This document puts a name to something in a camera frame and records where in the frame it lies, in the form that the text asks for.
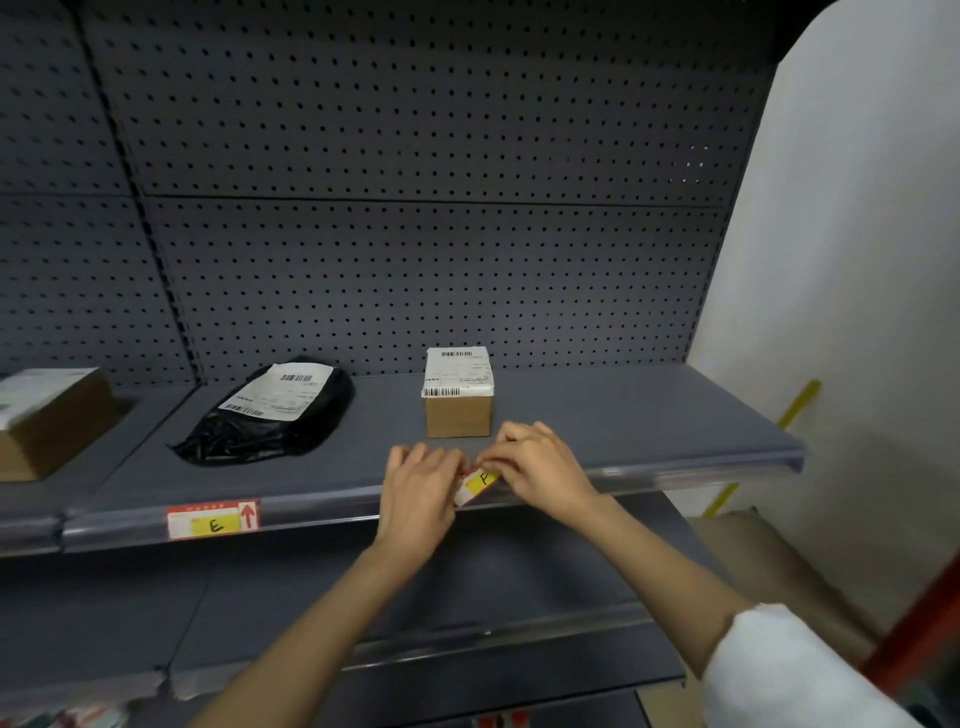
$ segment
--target small brown box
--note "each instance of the small brown box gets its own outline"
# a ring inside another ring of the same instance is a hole
[[[493,372],[486,347],[428,349],[423,377],[427,437],[487,437]]]
[[[96,369],[25,369],[0,381],[0,481],[40,480],[116,425]]]

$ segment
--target perforated metal panel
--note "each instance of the perforated metal panel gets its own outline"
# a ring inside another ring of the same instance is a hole
[[[769,3],[95,2],[147,194],[722,206]]]
[[[0,2],[0,193],[126,193],[84,54],[57,0]]]
[[[211,380],[303,352],[422,372],[482,343],[499,368],[683,361],[725,213],[152,200]]]
[[[192,381],[133,203],[0,195],[0,372],[101,366],[115,384]]]

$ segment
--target black plastic package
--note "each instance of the black plastic package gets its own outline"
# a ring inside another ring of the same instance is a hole
[[[337,428],[352,399],[344,370],[299,356],[258,369],[170,449],[206,466],[303,455]]]

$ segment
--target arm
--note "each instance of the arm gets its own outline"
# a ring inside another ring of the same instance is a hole
[[[706,569],[593,488],[570,448],[543,423],[505,423],[482,467],[500,471],[514,492],[584,536],[639,596],[697,677],[733,618],[754,607]]]
[[[333,588],[241,672],[190,728],[302,728],[364,631],[453,523],[459,450],[393,448],[376,538]]]

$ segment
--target forearm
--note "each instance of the forearm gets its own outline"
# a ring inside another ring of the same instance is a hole
[[[309,725],[341,663],[415,570],[380,546],[368,548],[190,728]]]
[[[733,618],[754,606],[637,521],[612,497],[598,496],[570,525],[633,587],[698,677]]]

